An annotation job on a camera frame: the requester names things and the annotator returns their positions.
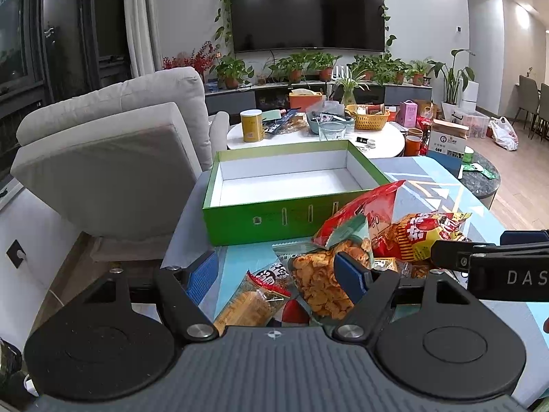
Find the dark marble side table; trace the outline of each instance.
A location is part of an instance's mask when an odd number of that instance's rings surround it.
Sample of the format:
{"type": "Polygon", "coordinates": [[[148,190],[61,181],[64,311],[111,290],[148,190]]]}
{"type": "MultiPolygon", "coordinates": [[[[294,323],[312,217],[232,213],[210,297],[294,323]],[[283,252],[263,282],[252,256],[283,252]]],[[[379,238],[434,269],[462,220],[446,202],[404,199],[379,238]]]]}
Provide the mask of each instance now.
{"type": "Polygon", "coordinates": [[[488,179],[480,172],[466,172],[463,171],[463,178],[461,183],[467,187],[474,196],[476,196],[487,209],[492,206],[493,199],[496,196],[496,192],[501,186],[501,176],[498,169],[480,153],[475,152],[473,155],[473,162],[477,162],[485,169],[492,172],[496,178],[493,180],[488,179]]]}

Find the blue tablecloth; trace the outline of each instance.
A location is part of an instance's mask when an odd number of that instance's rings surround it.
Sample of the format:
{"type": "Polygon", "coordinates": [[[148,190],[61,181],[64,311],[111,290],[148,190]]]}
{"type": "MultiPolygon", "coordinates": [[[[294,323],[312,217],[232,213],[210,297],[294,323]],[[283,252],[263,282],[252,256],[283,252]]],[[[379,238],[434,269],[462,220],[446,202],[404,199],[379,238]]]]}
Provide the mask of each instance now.
{"type": "MultiPolygon", "coordinates": [[[[399,190],[394,221],[409,213],[440,210],[471,212],[465,224],[466,236],[476,242],[499,244],[504,231],[498,220],[446,169],[431,158],[390,158],[373,160],[390,180],[407,180],[399,190]]],[[[189,198],[175,230],[162,266],[188,266],[208,249],[208,233],[202,219],[202,204],[209,172],[204,172],[189,198]]],[[[218,279],[200,307],[213,319],[240,284],[246,271],[258,270],[276,261],[274,242],[221,247],[218,279]]],[[[549,387],[549,335],[542,331],[549,318],[549,304],[535,302],[484,301],[517,332],[526,345],[524,373],[513,396],[530,405],[549,387]]]]}

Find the white triangle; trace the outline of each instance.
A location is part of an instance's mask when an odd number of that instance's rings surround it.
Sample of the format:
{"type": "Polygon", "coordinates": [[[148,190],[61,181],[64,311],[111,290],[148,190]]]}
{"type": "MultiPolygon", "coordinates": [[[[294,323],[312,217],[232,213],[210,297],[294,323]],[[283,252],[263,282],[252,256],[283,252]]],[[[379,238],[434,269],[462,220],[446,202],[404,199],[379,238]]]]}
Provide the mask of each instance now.
{"type": "Polygon", "coordinates": [[[442,196],[445,200],[448,199],[449,189],[435,189],[435,188],[433,188],[433,191],[438,193],[438,195],[442,196]]]}
{"type": "Polygon", "coordinates": [[[481,217],[484,217],[484,207],[482,206],[474,206],[471,207],[471,210],[475,211],[477,214],[479,214],[481,217]]]}
{"type": "Polygon", "coordinates": [[[438,209],[440,207],[440,203],[442,202],[442,200],[435,200],[434,198],[427,198],[426,202],[428,202],[435,209],[438,209]]]}

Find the open green box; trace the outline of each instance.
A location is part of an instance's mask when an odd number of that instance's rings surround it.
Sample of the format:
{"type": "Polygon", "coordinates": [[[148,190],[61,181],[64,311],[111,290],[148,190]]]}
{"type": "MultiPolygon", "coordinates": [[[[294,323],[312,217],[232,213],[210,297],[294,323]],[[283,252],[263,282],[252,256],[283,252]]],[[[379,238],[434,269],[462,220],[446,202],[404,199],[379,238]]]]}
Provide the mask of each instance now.
{"type": "Polygon", "coordinates": [[[220,151],[202,212],[214,246],[307,237],[388,182],[347,140],[220,151]]]}

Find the pink box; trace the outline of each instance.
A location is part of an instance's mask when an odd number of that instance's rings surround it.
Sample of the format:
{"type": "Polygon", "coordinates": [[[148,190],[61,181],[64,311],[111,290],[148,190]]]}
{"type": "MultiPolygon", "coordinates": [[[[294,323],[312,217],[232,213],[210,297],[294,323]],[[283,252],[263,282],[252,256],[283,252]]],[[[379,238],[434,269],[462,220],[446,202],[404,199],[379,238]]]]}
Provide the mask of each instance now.
{"type": "Polygon", "coordinates": [[[417,104],[411,100],[400,103],[400,111],[396,115],[396,123],[403,127],[412,128],[416,126],[417,104]]]}

